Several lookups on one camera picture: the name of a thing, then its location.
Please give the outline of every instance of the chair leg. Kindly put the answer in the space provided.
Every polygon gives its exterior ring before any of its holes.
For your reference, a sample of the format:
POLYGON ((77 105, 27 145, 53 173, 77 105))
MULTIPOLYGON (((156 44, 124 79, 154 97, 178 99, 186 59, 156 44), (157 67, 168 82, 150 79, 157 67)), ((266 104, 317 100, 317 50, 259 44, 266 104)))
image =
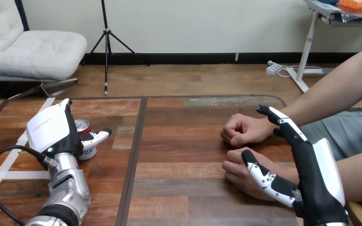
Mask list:
POLYGON ((58 86, 61 86, 61 85, 64 85, 64 84, 69 84, 69 83, 76 83, 78 82, 78 79, 66 79, 66 80, 63 80, 63 81, 57 81, 57 82, 51 82, 51 83, 47 83, 47 84, 44 84, 41 82, 40 85, 34 87, 34 88, 31 88, 27 91, 24 91, 22 93, 19 93, 15 96, 12 96, 11 98, 9 99, 17 99, 17 98, 22 98, 22 97, 25 97, 25 96, 28 96, 30 94, 33 94, 33 93, 36 93, 38 92, 39 90, 41 90, 44 95, 49 98, 50 95, 48 94, 48 92, 46 91, 46 89, 49 89, 49 88, 53 88, 53 87, 58 87, 58 86))
POLYGON ((40 90, 42 90, 46 98, 50 98, 49 93, 44 89, 43 85, 40 85, 40 90))
POLYGON ((42 88, 49 89, 49 88, 58 87, 58 86, 61 86, 64 84, 72 83, 72 82, 76 83, 76 82, 78 82, 78 79, 66 79, 63 81, 51 82, 51 83, 43 84, 42 88))
POLYGON ((42 87, 42 83, 41 83, 41 85, 38 85, 38 86, 33 87, 33 88, 31 88, 31 89, 29 89, 29 90, 27 90, 27 91, 24 91, 24 92, 22 92, 22 93, 19 93, 19 94, 17 94, 17 95, 14 95, 14 96, 10 97, 9 100, 11 100, 11 99, 19 99, 19 98, 28 96, 28 95, 30 95, 30 94, 36 93, 36 92, 38 92, 38 89, 39 89, 40 87, 42 87))

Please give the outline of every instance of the gray shorts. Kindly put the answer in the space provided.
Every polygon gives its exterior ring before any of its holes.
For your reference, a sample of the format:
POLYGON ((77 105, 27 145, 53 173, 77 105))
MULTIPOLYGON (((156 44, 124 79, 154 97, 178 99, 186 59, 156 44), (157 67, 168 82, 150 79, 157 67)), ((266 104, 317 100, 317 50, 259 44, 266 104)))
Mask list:
POLYGON ((341 112, 301 130, 313 144, 325 137, 336 161, 362 153, 362 112, 341 112))

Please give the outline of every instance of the desk leg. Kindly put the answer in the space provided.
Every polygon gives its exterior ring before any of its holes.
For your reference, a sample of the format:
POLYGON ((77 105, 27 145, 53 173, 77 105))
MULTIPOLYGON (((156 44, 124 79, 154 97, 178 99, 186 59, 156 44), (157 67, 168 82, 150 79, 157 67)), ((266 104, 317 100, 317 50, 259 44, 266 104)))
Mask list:
POLYGON ((302 54, 302 58, 300 59, 300 64, 299 64, 299 69, 297 70, 297 74, 293 69, 288 70, 288 73, 290 74, 292 79, 295 81, 295 83, 299 86, 301 91, 304 93, 306 91, 308 91, 309 88, 302 81, 302 77, 303 77, 304 69, 306 68, 307 57, 309 56, 310 48, 312 47, 314 29, 317 24, 318 16, 319 16, 319 13, 314 11, 313 18, 312 18, 312 24, 310 25, 309 34, 307 35, 306 43, 304 44, 303 54, 302 54))

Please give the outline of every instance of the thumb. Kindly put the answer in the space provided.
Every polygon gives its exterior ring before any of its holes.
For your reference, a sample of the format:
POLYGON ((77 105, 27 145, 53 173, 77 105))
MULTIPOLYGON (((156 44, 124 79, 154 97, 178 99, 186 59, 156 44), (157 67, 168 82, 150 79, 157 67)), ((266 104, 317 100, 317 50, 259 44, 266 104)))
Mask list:
POLYGON ((251 139, 247 133, 237 135, 231 139, 231 144, 235 147, 242 146, 251 142, 251 139))

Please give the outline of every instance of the wrist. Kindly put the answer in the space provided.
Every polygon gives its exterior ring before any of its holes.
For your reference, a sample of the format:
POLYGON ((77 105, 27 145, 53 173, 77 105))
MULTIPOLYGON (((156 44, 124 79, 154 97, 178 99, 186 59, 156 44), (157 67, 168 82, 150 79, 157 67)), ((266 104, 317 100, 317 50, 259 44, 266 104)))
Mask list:
POLYGON ((274 129, 277 128, 278 126, 275 125, 275 124, 273 124, 273 123, 271 123, 270 121, 268 121, 267 118, 263 118, 263 119, 261 119, 261 120, 263 121, 263 124, 264 124, 264 126, 265 126, 265 130, 266 130, 266 135, 267 135, 267 137, 273 135, 273 134, 274 134, 274 132, 273 132, 274 129))

